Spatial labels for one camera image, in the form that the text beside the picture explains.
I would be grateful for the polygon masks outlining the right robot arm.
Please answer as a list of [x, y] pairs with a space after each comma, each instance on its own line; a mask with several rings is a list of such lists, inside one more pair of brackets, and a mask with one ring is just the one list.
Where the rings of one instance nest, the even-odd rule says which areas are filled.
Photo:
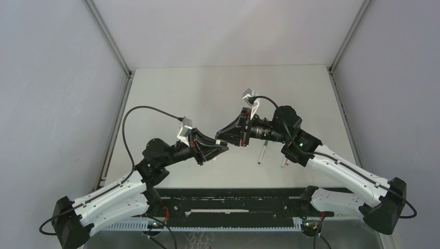
[[307, 216], [333, 212], [356, 217], [382, 234], [391, 235], [405, 206], [407, 184], [368, 172], [333, 152], [321, 140], [301, 129], [302, 119], [291, 106], [274, 111], [272, 120], [260, 119], [244, 107], [239, 116], [219, 130], [216, 139], [246, 147], [250, 139], [284, 143], [286, 159], [332, 178], [349, 193], [309, 186], [302, 195], [300, 210]]

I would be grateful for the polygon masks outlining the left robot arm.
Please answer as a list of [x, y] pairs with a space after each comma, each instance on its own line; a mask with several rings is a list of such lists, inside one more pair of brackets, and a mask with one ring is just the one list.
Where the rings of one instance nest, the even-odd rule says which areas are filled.
[[168, 175], [167, 166], [194, 158], [199, 165], [228, 150], [226, 142], [190, 130], [186, 142], [169, 145], [150, 140], [143, 159], [132, 172], [110, 185], [71, 200], [60, 198], [51, 225], [62, 248], [79, 248], [107, 226], [135, 215], [156, 216], [162, 210], [161, 196], [154, 188]]

